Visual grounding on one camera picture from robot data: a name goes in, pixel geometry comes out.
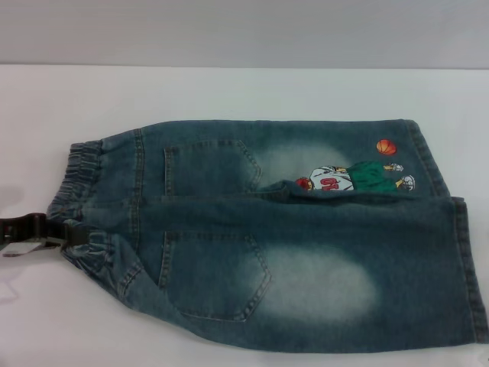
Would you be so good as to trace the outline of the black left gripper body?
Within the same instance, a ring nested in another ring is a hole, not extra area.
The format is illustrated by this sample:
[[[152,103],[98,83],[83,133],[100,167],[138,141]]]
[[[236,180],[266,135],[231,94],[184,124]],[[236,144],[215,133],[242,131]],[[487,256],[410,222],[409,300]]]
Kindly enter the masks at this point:
[[[19,257],[40,250],[46,241],[46,215],[43,213],[1,219],[2,257]]]

